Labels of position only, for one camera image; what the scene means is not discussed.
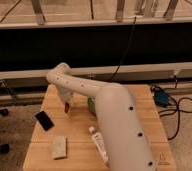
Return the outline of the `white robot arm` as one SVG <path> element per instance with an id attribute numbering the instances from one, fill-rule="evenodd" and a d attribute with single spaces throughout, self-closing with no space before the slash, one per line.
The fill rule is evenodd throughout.
<path id="1" fill-rule="evenodd" d="M 130 90 L 119 83 L 75 77 L 70 71 L 68 64 L 60 63 L 48 71 L 46 80 L 63 103 L 70 103 L 74 92 L 94 99 L 110 171 L 157 171 Z"/>

